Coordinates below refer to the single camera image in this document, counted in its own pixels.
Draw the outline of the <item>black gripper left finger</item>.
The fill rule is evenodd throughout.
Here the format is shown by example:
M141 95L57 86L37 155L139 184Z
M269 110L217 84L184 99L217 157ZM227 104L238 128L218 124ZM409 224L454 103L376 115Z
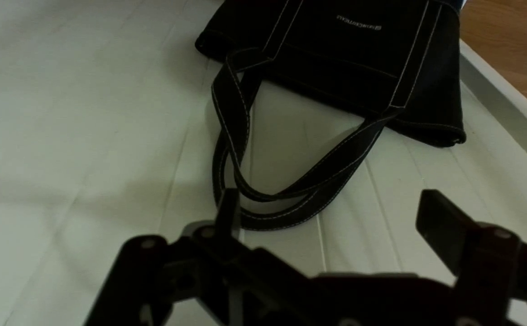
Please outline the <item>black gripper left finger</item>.
M213 220L189 222L175 242L128 238L84 318L84 326L166 326L173 305L195 298L220 326L309 326L311 314L287 282L304 276L235 237L238 193L226 190Z

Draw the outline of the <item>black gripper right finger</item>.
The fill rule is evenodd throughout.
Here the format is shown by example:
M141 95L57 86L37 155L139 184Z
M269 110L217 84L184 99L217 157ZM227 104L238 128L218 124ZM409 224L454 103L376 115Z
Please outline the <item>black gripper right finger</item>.
M439 190L423 190L416 229L456 276L454 326L515 326L510 300L527 304L527 242L499 224L468 217Z

